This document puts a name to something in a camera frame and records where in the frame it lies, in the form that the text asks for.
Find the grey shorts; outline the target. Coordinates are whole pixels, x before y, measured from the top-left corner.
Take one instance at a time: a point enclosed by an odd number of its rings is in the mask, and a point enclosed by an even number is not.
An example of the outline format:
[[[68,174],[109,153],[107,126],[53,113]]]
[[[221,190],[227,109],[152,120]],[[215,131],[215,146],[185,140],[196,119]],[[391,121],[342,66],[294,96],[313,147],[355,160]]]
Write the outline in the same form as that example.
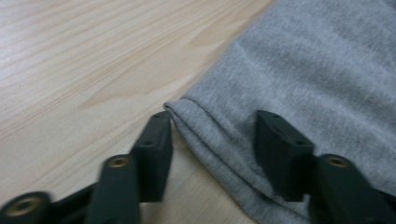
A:
[[[195,156],[261,224],[309,219],[305,203],[274,194],[255,161],[260,110],[396,196],[396,0],[276,0],[165,109]]]

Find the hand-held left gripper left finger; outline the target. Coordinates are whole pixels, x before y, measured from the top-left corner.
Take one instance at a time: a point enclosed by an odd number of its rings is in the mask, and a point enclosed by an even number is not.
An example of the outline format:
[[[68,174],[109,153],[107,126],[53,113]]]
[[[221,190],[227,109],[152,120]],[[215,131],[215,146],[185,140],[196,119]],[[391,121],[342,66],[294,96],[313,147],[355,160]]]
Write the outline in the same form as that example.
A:
[[[150,117],[134,143],[131,154],[137,163],[140,202],[161,202],[173,156],[168,112],[159,112]]]

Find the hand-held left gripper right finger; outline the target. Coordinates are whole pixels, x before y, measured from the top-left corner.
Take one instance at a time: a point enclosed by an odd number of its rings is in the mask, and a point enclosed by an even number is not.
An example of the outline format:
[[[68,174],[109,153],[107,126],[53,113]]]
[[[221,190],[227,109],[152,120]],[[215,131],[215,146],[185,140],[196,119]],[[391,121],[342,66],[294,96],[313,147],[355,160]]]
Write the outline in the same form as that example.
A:
[[[301,202],[314,160],[314,144],[278,114],[259,110],[254,154],[274,192],[286,202]]]

